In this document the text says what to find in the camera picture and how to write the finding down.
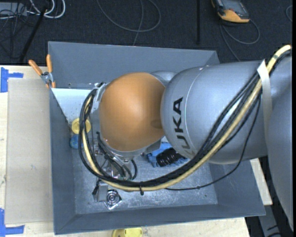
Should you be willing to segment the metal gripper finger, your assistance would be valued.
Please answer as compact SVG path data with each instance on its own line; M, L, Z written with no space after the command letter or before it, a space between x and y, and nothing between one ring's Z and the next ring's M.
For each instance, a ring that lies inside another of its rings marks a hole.
M105 205L108 210L115 209L122 202L122 198L117 190L110 189L107 191Z

